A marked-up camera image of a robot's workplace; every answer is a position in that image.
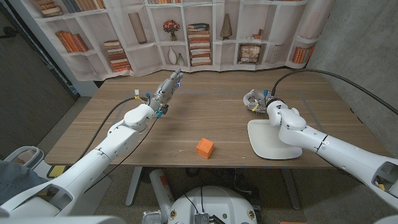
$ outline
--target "wooden table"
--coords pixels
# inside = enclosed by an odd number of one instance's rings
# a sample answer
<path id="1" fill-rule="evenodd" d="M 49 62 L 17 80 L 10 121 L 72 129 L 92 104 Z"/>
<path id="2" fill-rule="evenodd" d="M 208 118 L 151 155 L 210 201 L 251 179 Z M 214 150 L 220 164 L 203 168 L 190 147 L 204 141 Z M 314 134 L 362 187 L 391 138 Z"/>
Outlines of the wooden table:
<path id="1" fill-rule="evenodd" d="M 123 164 L 139 167 L 330 168 L 327 162 L 306 150 L 299 158 L 273 161 L 257 156 L 251 147 L 248 122 L 252 119 L 267 119 L 267 115 L 246 109 L 243 96 L 253 88 L 272 89 L 275 81 L 288 72 L 282 69 L 185 74 L 181 87 L 169 103 L 167 114 L 157 120 L 145 141 Z M 170 71 L 161 71 L 144 77 L 105 81 L 48 153 L 45 161 L 48 164 L 74 164 L 114 105 L 134 96 L 135 89 L 140 89 L 141 96 L 146 92 L 152 94 L 170 75 Z M 292 75 L 279 84 L 277 96 L 289 108 L 297 108 L 313 128 L 370 152 L 389 156 L 321 75 Z M 113 123 L 121 120 L 127 111 L 140 103 L 139 100 L 129 101 L 115 110 L 91 149 L 104 139 Z M 209 159 L 196 154 L 196 146 L 201 138 L 215 144 Z M 123 158 L 124 155 L 112 164 L 119 163 Z"/>

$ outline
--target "wire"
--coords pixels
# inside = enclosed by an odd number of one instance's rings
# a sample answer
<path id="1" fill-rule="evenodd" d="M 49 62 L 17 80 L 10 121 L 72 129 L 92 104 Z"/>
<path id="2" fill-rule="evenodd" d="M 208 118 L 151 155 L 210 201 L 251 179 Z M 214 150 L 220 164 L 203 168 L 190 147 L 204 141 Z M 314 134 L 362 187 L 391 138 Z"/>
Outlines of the wire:
<path id="1" fill-rule="evenodd" d="M 195 204 L 191 201 L 191 200 L 189 200 L 191 203 L 192 203 L 192 205 L 195 207 L 195 210 L 197 211 L 197 214 L 199 214 L 199 212 L 198 212 L 198 209 L 197 209 L 197 207 L 195 206 Z"/>
<path id="2" fill-rule="evenodd" d="M 377 97 L 375 94 L 371 93 L 370 91 L 367 91 L 365 88 L 361 87 L 360 85 L 356 84 L 355 82 L 352 82 L 351 80 L 348 80 L 340 75 L 331 73 L 331 72 L 326 72 L 326 71 L 322 71 L 322 70 L 316 70 L 316 69 L 309 69 L 309 68 L 303 68 L 303 69 L 299 69 L 299 70 L 295 70 L 293 72 L 290 72 L 286 75 L 284 75 L 283 77 L 281 77 L 280 79 L 278 79 L 278 81 L 276 81 L 272 92 L 271 92 L 271 96 L 275 96 L 275 92 L 276 92 L 276 86 L 280 83 L 280 81 L 282 81 L 284 78 L 293 75 L 295 73 L 298 72 L 318 72 L 318 73 L 322 73 L 325 75 L 329 75 L 335 78 L 338 78 L 340 80 L 343 80 L 344 82 L 356 87 L 357 89 L 361 90 L 362 92 L 366 93 L 367 95 L 369 95 L 371 98 L 375 99 L 377 102 L 381 103 L 383 106 L 385 106 L 386 108 L 388 108 L 389 110 L 391 110 L 393 113 L 395 113 L 396 115 L 398 115 L 398 110 L 395 109 L 394 107 L 392 107 L 390 104 L 386 103 L 384 100 L 380 99 L 379 97 Z"/>
<path id="3" fill-rule="evenodd" d="M 118 165 L 116 165 L 116 167 L 114 167 L 110 172 L 108 172 L 107 174 L 105 174 L 105 176 L 103 176 L 99 181 L 97 181 L 95 184 L 93 184 L 91 187 L 89 187 L 85 193 L 93 188 L 96 184 L 98 184 L 98 182 L 100 182 L 101 180 L 103 180 L 106 176 L 108 176 L 110 173 L 112 173 L 112 171 L 114 171 L 116 168 L 118 168 L 120 166 L 120 164 L 122 164 L 129 156 L 131 156 L 131 154 L 138 148 L 139 145 L 141 145 L 141 143 L 144 141 L 144 139 L 148 136 L 149 132 L 152 130 L 152 128 L 154 127 L 155 123 L 157 121 L 157 118 L 155 119 L 154 123 L 152 124 L 152 126 L 149 128 L 147 134 L 142 138 L 141 142 L 138 143 L 138 145 L 130 152 L 130 154 L 128 154 L 126 156 L 126 158 L 124 158 Z"/>
<path id="4" fill-rule="evenodd" d="M 116 106 L 114 106 L 111 111 L 108 113 L 108 115 L 105 117 L 104 121 L 101 123 L 101 125 L 99 126 L 99 128 L 97 129 L 97 132 L 95 132 L 93 138 L 91 139 L 90 143 L 88 143 L 88 146 L 86 147 L 86 149 L 83 151 L 83 153 L 80 155 L 79 159 L 77 161 L 79 161 L 81 158 L 83 158 L 83 156 L 85 156 L 87 150 L 90 148 L 91 144 L 94 142 L 94 139 L 97 137 L 98 133 L 100 132 L 101 128 L 104 126 L 106 120 L 108 120 L 108 118 L 111 116 L 111 114 L 113 113 L 114 110 L 116 110 L 116 108 L 118 108 L 120 105 L 122 105 L 123 103 L 130 101 L 130 100 L 134 100 L 135 98 L 128 98 L 123 100 L 122 102 L 118 103 Z"/>
<path id="5" fill-rule="evenodd" d="M 201 192 L 202 186 L 200 186 L 200 199 L 201 199 L 201 212 L 205 213 L 205 209 L 203 208 L 203 194 Z"/>

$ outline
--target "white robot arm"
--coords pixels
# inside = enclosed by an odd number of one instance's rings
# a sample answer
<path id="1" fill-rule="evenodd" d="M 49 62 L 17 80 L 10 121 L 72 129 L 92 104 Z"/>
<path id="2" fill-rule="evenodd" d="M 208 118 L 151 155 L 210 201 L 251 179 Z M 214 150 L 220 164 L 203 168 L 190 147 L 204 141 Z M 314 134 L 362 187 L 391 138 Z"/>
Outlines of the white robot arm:
<path id="1" fill-rule="evenodd" d="M 266 99 L 271 125 L 280 126 L 279 139 L 308 149 L 335 167 L 355 176 L 388 204 L 398 209 L 398 159 L 380 156 L 317 131 L 299 112 L 273 96 Z"/>
<path id="2" fill-rule="evenodd" d="M 137 145 L 140 134 L 147 131 L 146 121 L 166 114 L 171 97 L 180 86 L 180 69 L 161 83 L 147 104 L 127 112 L 113 125 L 97 147 L 71 166 L 65 173 L 44 184 L 26 190 L 0 206 L 0 217 L 62 217 L 68 215 L 77 199 L 119 155 Z M 48 201 L 38 197 L 47 190 L 56 194 Z"/>

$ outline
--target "gray wall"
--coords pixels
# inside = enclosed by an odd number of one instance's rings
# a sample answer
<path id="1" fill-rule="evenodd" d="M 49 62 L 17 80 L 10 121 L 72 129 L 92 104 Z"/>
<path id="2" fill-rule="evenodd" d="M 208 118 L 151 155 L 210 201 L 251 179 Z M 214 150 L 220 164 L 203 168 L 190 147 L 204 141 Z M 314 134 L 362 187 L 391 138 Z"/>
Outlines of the gray wall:
<path id="1" fill-rule="evenodd" d="M 342 75 L 398 108 L 398 1 L 337 0 L 307 68 Z M 398 116 L 325 77 L 383 146 L 398 157 Z"/>

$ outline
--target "orange block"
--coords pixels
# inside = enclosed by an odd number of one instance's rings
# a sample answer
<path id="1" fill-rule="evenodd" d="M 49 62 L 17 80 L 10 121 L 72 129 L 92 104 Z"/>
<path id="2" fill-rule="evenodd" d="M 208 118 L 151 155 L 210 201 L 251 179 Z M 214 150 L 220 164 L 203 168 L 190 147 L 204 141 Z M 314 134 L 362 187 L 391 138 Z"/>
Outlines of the orange block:
<path id="1" fill-rule="evenodd" d="M 197 146 L 197 154 L 203 156 L 208 159 L 210 157 L 211 152 L 213 152 L 214 143 L 202 138 Z"/>

